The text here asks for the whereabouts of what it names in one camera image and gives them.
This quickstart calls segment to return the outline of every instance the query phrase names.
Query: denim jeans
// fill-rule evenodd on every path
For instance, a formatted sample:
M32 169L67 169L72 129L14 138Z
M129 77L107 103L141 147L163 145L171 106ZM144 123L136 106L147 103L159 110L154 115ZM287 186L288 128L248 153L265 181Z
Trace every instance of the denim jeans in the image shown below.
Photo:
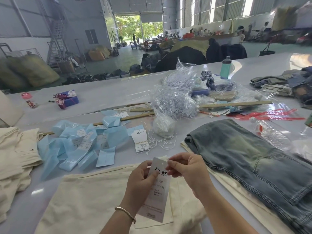
M213 170L226 172L295 233L312 233L312 164L289 155L236 124L211 122L185 143Z

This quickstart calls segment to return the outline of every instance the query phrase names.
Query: small purple box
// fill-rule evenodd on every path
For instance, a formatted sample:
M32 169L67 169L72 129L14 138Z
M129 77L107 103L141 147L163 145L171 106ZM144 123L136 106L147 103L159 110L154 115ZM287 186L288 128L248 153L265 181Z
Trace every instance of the small purple box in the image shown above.
M65 91L65 92L62 92L61 94L66 94L68 95L68 91ZM79 100L78 100L78 97L72 97L72 98L69 98L69 99L65 99L64 100L64 104L63 105L59 105L59 107L61 109L65 109L66 107L69 107L69 106L72 106L72 105L75 105L75 104L78 104L79 103Z

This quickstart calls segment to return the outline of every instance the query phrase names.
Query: staircase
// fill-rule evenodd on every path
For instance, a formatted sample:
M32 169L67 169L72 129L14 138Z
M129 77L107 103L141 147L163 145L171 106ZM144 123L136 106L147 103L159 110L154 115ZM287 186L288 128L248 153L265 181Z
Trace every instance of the staircase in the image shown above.
M66 46L64 44L64 23L62 20L54 20L52 23L52 36L49 44L48 65L55 65L66 57Z

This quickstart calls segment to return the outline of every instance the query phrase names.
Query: table surface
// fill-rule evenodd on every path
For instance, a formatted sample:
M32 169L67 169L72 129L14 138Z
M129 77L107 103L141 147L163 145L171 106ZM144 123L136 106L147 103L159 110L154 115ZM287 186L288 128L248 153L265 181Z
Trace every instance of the table surface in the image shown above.
M311 55L301 55L301 54L276 54L276 55L269 55L257 58L247 58L241 59L237 61L233 61L235 69L231 74L233 80L237 83L242 85L248 86L249 80L251 78L257 76L268 76L268 75L278 75L281 74L284 70L290 69L301 69L302 67L312 65L312 56ZM194 67L198 72L202 70L211 70L213 73L220 72L221 63L213 63L207 65L201 65ZM87 84L86 86L81 86L83 84L76 84L76 85L67 85L67 86L58 86L56 92L62 92L65 90L70 89L84 89L86 93L96 94L96 92L102 92L101 87L104 89L109 90L114 97L109 97L106 100L102 100L102 106L105 107L113 107L116 105L124 105L129 104L130 102L135 103L139 102L139 99L144 99L143 102L148 101L150 99L149 91L157 84L159 80L165 75L166 73L157 73L157 74L150 74L148 76L137 77L137 78L130 78L126 80L109 80L110 82L103 81L108 83L111 87L108 87L103 84L103 82L92 82L92 83L83 83ZM311 113L310 110L306 110L300 107L297 101L293 98L286 98L286 97L275 97L279 102L285 103L290 108L298 109L298 113L307 118ZM95 104L90 105L91 110L94 110ZM84 115L72 115L68 114L68 120L77 123L94 123L99 122L103 118L103 115L100 112L84 114ZM147 159L152 159L153 157L161 157L167 155L168 157L183 152L184 149L180 146L180 142L184 140L187 133L190 131L198 128L199 126L212 122L215 120L225 119L226 116L214 117L210 118L206 115L198 115L196 118L193 119L186 119L182 118L181 120L177 121L176 124L176 133L177 136L171 141L175 142L175 146L172 149L164 150L160 146L156 146L150 150L148 154L146 152L142 153L135 153L135 145L132 139L129 139L127 142L119 145L116 148L115 154L115 164L112 166L105 167L111 168L113 166L120 166L125 164L134 164L140 163ZM38 124L33 125L21 125L23 129L31 129L39 127L42 130L51 130L51 127L55 124L57 120L51 119L47 121L46 118L43 118L41 121L45 121ZM243 126L248 130L253 130L252 125L249 121L239 121L236 120L238 124ZM302 131L305 126L303 121L274 121L275 123L282 126L285 130L288 130L292 133L298 133ZM132 120L126 126L128 128L143 124L146 125L147 131L152 128L153 125L153 118L146 117L146 118L139 118ZM47 181L41 181L40 176L42 172L42 165L36 167L31 172L32 181L30 186L23 192L18 193L13 201L11 210L8 214L8 218L5 222L0 224L0 233L23 233L23 234L31 234L34 233L35 228L42 217L47 205L49 204L50 199L52 198L53 194L55 193L61 178L69 174L60 169L56 169L49 177ZM85 171L85 173L91 171L97 171L99 169L92 169ZM78 168L70 172L70 174L81 173ZM259 233L270 233L266 228L263 227L262 224L256 220L251 213L244 208L243 205L237 201L231 193L229 193L213 176L211 176L214 185L216 186L217 190L225 197L226 200L259 232ZM214 233L209 220L206 218L202 223L203 233Z

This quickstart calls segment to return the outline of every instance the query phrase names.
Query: water bottle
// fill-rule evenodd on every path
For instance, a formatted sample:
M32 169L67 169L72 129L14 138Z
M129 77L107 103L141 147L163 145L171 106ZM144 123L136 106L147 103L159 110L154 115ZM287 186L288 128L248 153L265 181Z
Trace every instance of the water bottle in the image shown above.
M232 60L230 59L230 56L227 56L227 58L222 61L222 67L220 72L221 79L229 78L231 65Z
M256 134L263 137L271 145L283 151L291 150L292 143L282 132L269 125L264 120L257 120L252 117L249 121L256 124Z
M30 108L37 108L38 104L35 102L35 100L32 98L32 95L30 93L22 93L21 97L26 101L27 105Z

